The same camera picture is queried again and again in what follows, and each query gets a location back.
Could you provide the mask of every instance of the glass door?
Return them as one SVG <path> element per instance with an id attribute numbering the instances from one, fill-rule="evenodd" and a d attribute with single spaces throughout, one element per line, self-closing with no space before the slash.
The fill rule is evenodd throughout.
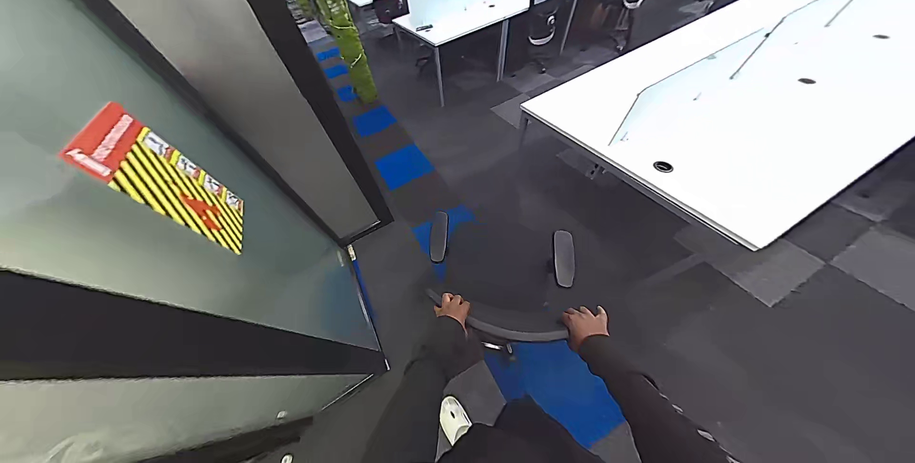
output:
<path id="1" fill-rule="evenodd" d="M 80 0 L 0 14 L 0 267 L 379 350 L 349 254 Z"/>

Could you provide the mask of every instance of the chair armrest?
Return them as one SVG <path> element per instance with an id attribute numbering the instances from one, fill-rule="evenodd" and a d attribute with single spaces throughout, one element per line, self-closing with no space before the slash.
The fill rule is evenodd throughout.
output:
<path id="1" fill-rule="evenodd" d="M 555 266 L 556 284 L 571 288 L 575 281 L 575 244 L 572 233 L 556 231 L 553 233 L 553 265 Z"/>
<path id="2" fill-rule="evenodd" d="M 432 262 L 445 260 L 445 250 L 448 247 L 448 213 L 436 211 L 432 218 L 432 228 L 429 230 L 429 259 Z"/>

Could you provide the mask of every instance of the white sneaker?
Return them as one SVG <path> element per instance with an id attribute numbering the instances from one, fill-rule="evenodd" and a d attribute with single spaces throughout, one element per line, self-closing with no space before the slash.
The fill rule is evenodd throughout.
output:
<path id="1" fill-rule="evenodd" d="M 442 409 L 438 412 L 438 422 L 442 426 L 442 431 L 445 431 L 445 437 L 451 446 L 454 446 L 458 439 L 467 433 L 470 426 L 473 425 L 473 422 L 470 422 L 470 417 L 467 416 L 467 412 L 464 411 L 464 407 L 460 405 L 458 399 L 453 395 L 442 399 Z"/>

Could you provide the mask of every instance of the yellow and black striped sticker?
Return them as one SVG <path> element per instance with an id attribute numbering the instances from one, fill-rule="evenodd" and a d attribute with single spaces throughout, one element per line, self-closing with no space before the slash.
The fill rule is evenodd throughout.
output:
<path id="1" fill-rule="evenodd" d="M 242 253 L 244 202 L 148 127 L 140 131 L 108 187 Z"/>

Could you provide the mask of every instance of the black sleeve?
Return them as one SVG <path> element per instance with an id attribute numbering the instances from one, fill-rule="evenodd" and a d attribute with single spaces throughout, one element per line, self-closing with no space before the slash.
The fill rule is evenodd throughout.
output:
<path id="1" fill-rule="evenodd" d="M 603 335 L 590 336 L 578 350 L 591 373 L 604 380 L 629 422 L 642 463 L 708 463 L 737 460 L 712 434 L 692 422 L 636 370 Z"/>
<path id="2" fill-rule="evenodd" d="M 384 408 L 362 463 L 435 461 L 442 390 L 464 370 L 467 352 L 468 341 L 460 323 L 451 317 L 436 318 Z"/>

